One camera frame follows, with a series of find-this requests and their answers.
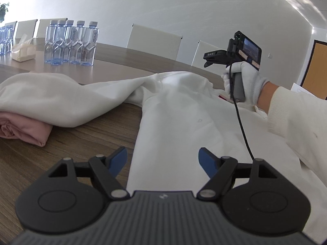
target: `chair backrest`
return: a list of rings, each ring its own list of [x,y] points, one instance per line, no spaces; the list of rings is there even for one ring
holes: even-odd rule
[[[40,19],[38,32],[36,34],[36,38],[45,38],[46,27],[50,25],[51,20],[67,20],[68,18],[48,18],[48,19]]]
[[[15,21],[15,22],[9,22],[9,23],[6,23],[5,26],[12,25],[12,28],[14,29],[14,32],[15,32],[16,24],[17,24],[17,21]]]
[[[176,60],[182,37],[133,24],[126,48]]]
[[[22,38],[24,34],[27,35],[27,39],[30,39],[34,35],[35,25],[37,19],[27,20],[27,21],[19,21],[15,38]]]
[[[197,68],[201,68],[203,70],[212,72],[214,74],[222,75],[226,70],[226,65],[222,64],[213,64],[206,68],[204,68],[205,60],[203,59],[203,56],[206,52],[214,51],[214,50],[221,50],[221,48],[211,45],[209,43],[206,43],[202,40],[199,40],[197,45],[197,51],[195,52],[192,66],[195,66]]]

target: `wooden table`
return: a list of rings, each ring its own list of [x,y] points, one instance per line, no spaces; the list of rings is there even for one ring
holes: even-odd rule
[[[0,56],[0,82],[29,71],[63,73],[80,84],[143,77],[159,72],[191,71],[208,78],[214,88],[223,88],[222,79],[213,73],[156,55],[101,43],[97,45],[93,67],[45,65],[42,52],[44,39],[34,39],[33,44],[38,50],[35,60],[18,63],[9,55]],[[8,243],[22,231],[14,210],[15,199],[61,158],[87,161],[96,154],[110,155],[124,146],[128,151],[128,163],[117,179],[126,186],[141,117],[141,108],[121,104],[76,128],[54,127],[43,148],[20,140],[0,139],[0,240]]]

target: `white glove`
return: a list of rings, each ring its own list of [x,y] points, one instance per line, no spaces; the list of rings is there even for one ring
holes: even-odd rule
[[[225,91],[230,95],[229,68],[229,66],[226,68],[226,73],[221,77],[224,80]],[[240,72],[242,73],[245,102],[257,105],[262,88],[269,82],[268,78],[262,77],[259,71],[247,62],[233,63],[231,73]]]

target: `door frame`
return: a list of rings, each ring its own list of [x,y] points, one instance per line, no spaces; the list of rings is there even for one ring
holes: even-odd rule
[[[303,85],[303,83],[304,83],[304,81],[305,81],[305,77],[306,77],[306,75],[307,75],[307,73],[308,73],[309,66],[310,66],[310,63],[311,63],[311,60],[312,60],[312,56],[313,56],[313,52],[315,51],[316,43],[327,46],[327,42],[320,41],[320,40],[316,40],[316,39],[314,40],[314,42],[313,42],[313,47],[312,47],[312,51],[311,51],[311,55],[310,55],[310,59],[309,59],[309,62],[308,62],[307,68],[306,68],[306,70],[305,70],[305,74],[303,75],[303,78],[302,78],[302,81],[301,81],[301,85],[300,85],[300,86]]]

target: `camera screen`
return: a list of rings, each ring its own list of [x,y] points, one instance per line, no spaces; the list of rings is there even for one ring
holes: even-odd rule
[[[243,51],[252,57],[252,59],[258,62],[259,58],[259,48],[247,38],[244,39]]]

